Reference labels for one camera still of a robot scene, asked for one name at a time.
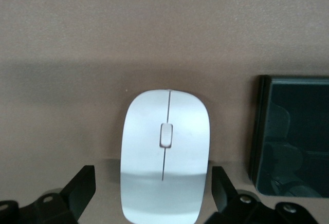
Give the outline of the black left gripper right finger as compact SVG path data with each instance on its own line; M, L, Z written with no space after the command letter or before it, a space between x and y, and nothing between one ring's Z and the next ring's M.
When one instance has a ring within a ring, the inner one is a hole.
M211 191L217 212L207 223L328 223L328 173L298 175L307 166L252 166L256 190L277 200L263 204L250 191L238 191L221 166L212 168Z

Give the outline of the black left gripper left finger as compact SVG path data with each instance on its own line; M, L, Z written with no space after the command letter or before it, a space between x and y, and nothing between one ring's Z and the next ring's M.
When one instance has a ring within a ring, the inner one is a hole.
M59 193L22 208L14 200L1 201L1 223L78 223L95 192L95 167L85 165Z

